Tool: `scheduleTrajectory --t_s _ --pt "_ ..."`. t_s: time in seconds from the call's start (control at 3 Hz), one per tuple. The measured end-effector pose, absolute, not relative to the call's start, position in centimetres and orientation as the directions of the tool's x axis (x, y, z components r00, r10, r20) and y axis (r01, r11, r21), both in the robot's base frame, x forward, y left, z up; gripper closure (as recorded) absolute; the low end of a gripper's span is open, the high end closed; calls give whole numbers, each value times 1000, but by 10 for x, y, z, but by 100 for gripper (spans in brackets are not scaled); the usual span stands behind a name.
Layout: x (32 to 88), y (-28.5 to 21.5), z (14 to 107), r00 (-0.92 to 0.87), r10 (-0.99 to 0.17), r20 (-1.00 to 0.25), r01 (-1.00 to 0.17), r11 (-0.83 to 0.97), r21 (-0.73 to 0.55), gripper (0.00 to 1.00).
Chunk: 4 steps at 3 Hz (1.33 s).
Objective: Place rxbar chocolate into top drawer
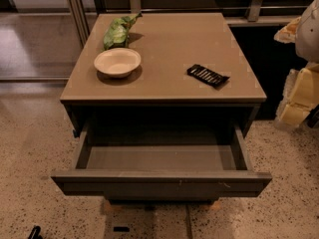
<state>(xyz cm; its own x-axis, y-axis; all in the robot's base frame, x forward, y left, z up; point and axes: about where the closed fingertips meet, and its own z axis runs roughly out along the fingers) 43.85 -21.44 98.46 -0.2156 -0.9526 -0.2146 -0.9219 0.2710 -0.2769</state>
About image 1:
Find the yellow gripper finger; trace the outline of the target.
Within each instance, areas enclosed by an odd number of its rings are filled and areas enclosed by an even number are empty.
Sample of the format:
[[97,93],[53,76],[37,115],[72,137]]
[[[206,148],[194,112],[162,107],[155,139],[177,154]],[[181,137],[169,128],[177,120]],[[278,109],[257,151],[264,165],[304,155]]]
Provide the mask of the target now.
[[278,120],[298,127],[319,105],[319,64],[308,64],[300,71],[292,69],[285,81]]

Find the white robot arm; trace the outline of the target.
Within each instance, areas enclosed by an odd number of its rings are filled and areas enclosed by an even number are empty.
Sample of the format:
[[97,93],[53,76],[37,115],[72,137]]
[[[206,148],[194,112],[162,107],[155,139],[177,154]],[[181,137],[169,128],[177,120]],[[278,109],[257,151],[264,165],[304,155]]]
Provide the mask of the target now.
[[297,128],[319,105],[319,0],[280,29],[274,40],[294,43],[296,55],[307,61],[300,71],[289,72],[276,111],[275,120],[280,126]]

